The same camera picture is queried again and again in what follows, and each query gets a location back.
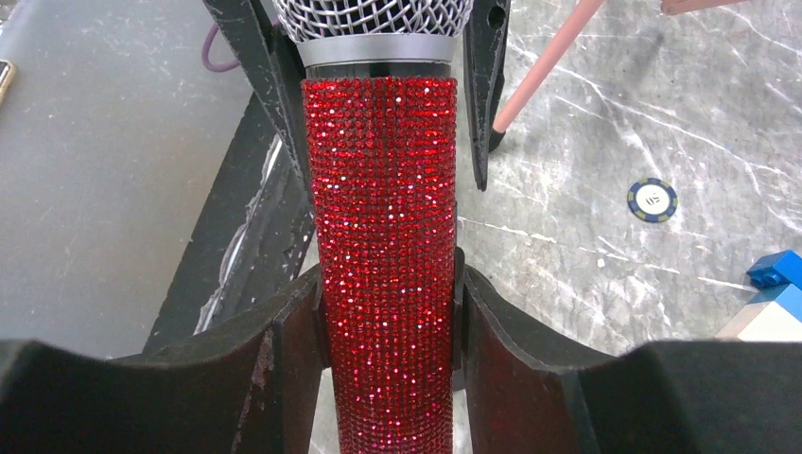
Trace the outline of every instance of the silver metal band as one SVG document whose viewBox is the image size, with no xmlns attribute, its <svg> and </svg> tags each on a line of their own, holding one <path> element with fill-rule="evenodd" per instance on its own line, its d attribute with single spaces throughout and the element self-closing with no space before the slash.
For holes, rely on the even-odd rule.
<svg viewBox="0 0 802 454">
<path fill-rule="evenodd" d="M 370 33 L 298 43 L 304 66 L 372 62 L 451 63 L 457 38 L 424 33 Z"/>
</svg>

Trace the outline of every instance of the microphone grille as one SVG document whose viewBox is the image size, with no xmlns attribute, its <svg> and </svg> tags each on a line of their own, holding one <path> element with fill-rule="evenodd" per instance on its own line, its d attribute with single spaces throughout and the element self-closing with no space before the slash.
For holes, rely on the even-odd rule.
<svg viewBox="0 0 802 454">
<path fill-rule="evenodd" d="M 422 33 L 456 37 L 473 0 L 273 0 L 289 38 L 376 33 Z"/>
</svg>

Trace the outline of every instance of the smartphone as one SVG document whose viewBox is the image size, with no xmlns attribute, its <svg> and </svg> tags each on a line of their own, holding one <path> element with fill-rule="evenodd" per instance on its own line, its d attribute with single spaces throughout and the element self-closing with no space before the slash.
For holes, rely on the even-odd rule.
<svg viewBox="0 0 802 454">
<path fill-rule="evenodd" d="M 17 67 L 10 61 L 0 60 L 0 105 L 3 104 L 3 97 L 11 85 L 11 80 L 17 73 Z"/>
</svg>

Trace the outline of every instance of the white center of poker chip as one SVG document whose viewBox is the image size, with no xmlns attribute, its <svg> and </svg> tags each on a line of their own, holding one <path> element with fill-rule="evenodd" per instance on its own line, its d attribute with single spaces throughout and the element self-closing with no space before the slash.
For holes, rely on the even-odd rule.
<svg viewBox="0 0 802 454">
<path fill-rule="evenodd" d="M 671 196 L 663 186 L 646 184 L 635 193 L 635 201 L 647 215 L 662 215 L 671 205 Z"/>
</svg>

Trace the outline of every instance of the black rubber tip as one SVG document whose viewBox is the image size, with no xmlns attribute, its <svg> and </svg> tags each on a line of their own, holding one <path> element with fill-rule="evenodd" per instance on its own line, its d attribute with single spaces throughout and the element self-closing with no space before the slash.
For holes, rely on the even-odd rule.
<svg viewBox="0 0 802 454">
<path fill-rule="evenodd" d="M 501 140 L 504 136 L 507 135 L 507 132 L 498 132 L 496 130 L 490 130 L 490 152 L 496 151 L 499 145 L 501 145 Z"/>
</svg>

